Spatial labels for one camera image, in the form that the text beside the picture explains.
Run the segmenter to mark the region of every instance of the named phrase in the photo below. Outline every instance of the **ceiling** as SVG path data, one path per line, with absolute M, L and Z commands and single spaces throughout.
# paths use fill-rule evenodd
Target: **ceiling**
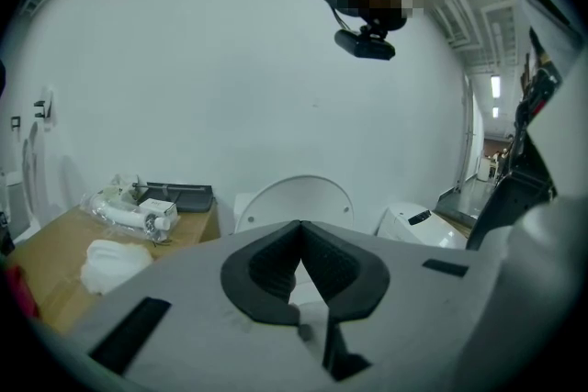
M 20 12 L 34 15 L 47 0 L 22 0 Z M 487 137 L 514 131 L 515 109 L 522 96 L 519 77 L 530 50 L 528 24 L 516 0 L 445 0 L 430 17 L 461 58 L 473 82 Z M 502 78 L 500 98 L 492 98 L 490 77 Z M 492 108 L 499 117 L 492 117 Z

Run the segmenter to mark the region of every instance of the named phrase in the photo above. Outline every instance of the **white appliance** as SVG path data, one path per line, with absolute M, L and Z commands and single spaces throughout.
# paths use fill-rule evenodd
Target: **white appliance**
M 379 225 L 378 237 L 447 249 L 465 249 L 468 241 L 437 214 L 414 203 L 389 206 Z

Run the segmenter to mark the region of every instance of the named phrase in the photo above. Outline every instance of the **fluorescent light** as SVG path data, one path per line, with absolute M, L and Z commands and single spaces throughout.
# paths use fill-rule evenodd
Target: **fluorescent light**
M 492 80 L 492 98 L 500 97 L 500 75 L 493 75 Z

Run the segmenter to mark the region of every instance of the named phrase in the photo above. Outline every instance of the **wooden table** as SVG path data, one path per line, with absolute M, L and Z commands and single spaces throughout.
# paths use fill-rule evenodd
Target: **wooden table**
M 21 267 L 39 306 L 41 320 L 59 332 L 68 331 L 100 296 L 88 293 L 80 281 L 86 250 L 97 239 L 137 243 L 154 260 L 183 248 L 219 238 L 216 204 L 207 213 L 180 213 L 171 242 L 155 245 L 122 234 L 75 207 L 45 226 L 10 253 L 7 266 Z

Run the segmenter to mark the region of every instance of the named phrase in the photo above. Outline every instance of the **plastic bag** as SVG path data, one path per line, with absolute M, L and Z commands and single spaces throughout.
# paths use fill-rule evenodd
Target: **plastic bag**
M 158 243 L 168 239 L 169 231 L 178 221 L 158 217 L 120 199 L 109 199 L 103 191 L 84 195 L 80 208 L 126 234 Z
M 91 294 L 112 291 L 153 262 L 145 247 L 115 241 L 93 241 L 86 255 L 80 278 Z

